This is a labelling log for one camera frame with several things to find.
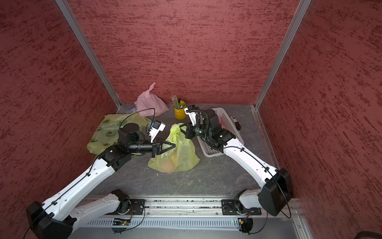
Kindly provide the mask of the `pink plastic bag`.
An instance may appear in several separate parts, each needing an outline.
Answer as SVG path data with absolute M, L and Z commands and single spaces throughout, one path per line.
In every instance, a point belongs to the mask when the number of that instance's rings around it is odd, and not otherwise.
M 157 95 L 151 93 L 155 85 L 156 83 L 154 82 L 148 90 L 144 91 L 138 96 L 134 103 L 137 110 L 139 111 L 138 114 L 142 117 L 150 117 L 154 115 L 154 110 L 149 110 L 150 108 L 155 109 L 156 116 L 160 116 L 169 110 L 168 106 L 163 100 L 161 100 Z

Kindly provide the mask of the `green avocado print bag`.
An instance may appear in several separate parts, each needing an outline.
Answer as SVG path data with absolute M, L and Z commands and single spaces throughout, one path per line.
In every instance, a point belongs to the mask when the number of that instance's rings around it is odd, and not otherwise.
M 109 114 L 96 128 L 87 149 L 91 154 L 99 155 L 118 140 L 118 130 L 127 123 L 136 123 L 144 133 L 148 130 L 150 119 L 139 114 Z

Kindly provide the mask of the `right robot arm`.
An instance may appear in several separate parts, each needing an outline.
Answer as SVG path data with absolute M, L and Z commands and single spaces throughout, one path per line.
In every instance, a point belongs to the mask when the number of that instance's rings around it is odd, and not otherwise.
M 204 111 L 192 105 L 185 108 L 185 113 L 191 120 L 182 130 L 186 138 L 198 136 L 211 149 L 237 162 L 259 185 L 258 190 L 245 189 L 235 196 L 236 212 L 248 215 L 252 208 L 262 208 L 275 217 L 288 207 L 293 198 L 293 187 L 286 169 L 276 169 L 247 149 L 236 135 L 222 128 L 214 110 Z

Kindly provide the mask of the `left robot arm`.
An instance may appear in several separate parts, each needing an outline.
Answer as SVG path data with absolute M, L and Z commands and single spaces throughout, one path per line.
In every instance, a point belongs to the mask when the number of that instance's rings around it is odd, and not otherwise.
M 118 131 L 118 140 L 105 149 L 79 177 L 44 202 L 33 202 L 26 213 L 30 230 L 39 239 L 67 239 L 80 226 L 109 213 L 132 214 L 129 196 L 114 190 L 107 196 L 86 205 L 78 204 L 101 182 L 121 169 L 135 154 L 163 154 L 176 145 L 167 141 L 154 142 L 165 124 L 153 123 L 146 140 L 139 125 L 127 123 Z

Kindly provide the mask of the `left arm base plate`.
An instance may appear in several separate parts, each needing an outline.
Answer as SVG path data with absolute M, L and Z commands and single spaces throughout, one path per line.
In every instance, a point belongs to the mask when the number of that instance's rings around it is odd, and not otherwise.
M 108 213 L 107 215 L 143 215 L 143 209 L 145 208 L 145 199 L 129 199 L 125 200 L 119 205 L 116 211 Z

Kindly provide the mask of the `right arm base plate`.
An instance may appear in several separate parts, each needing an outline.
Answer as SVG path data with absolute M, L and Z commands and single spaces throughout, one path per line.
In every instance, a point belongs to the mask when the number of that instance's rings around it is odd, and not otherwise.
M 259 216 L 262 215 L 260 208 L 245 208 L 239 200 L 223 199 L 221 200 L 221 208 L 223 215 L 234 216 Z

